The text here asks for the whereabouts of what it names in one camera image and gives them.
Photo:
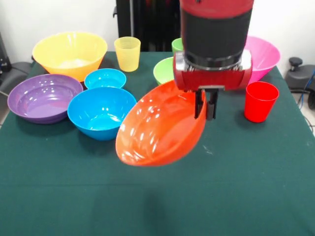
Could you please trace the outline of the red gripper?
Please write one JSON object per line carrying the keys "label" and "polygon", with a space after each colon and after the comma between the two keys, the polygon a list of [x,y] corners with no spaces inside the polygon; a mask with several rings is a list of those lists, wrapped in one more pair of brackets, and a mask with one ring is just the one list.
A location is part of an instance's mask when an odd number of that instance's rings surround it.
{"label": "red gripper", "polygon": [[203,100],[202,90],[209,94],[207,101],[207,120],[216,118],[218,89],[236,90],[247,86],[252,75],[252,55],[244,50],[240,61],[234,67],[224,70],[203,70],[190,66],[184,52],[176,52],[173,57],[174,81],[178,89],[195,92],[194,118],[200,115]]}

